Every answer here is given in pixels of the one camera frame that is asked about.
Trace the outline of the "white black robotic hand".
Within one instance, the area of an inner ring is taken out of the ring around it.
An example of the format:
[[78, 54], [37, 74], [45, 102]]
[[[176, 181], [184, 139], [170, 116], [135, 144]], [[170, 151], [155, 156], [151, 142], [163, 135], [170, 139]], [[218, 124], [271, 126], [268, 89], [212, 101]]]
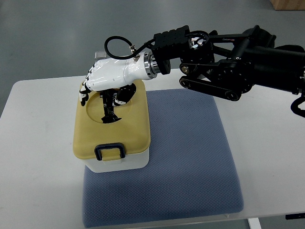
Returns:
[[89, 100], [89, 93], [108, 89], [119, 89], [112, 100], [112, 105], [121, 106], [128, 103], [133, 97], [131, 85], [135, 80], [150, 80], [157, 77], [160, 72], [157, 62], [151, 52], [142, 52], [135, 61], [116, 60], [114, 58], [98, 60], [88, 71], [81, 85], [79, 100], [85, 106]]

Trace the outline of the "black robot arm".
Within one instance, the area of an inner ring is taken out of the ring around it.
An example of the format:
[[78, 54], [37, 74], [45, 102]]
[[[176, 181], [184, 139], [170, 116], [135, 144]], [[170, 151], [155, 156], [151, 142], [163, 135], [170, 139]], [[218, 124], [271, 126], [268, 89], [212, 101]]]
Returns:
[[275, 40], [259, 26], [227, 35], [183, 26], [155, 34], [151, 50], [162, 74], [170, 72], [170, 60], [180, 59], [180, 85], [193, 91], [231, 101], [254, 85], [304, 94], [304, 49], [275, 47]]

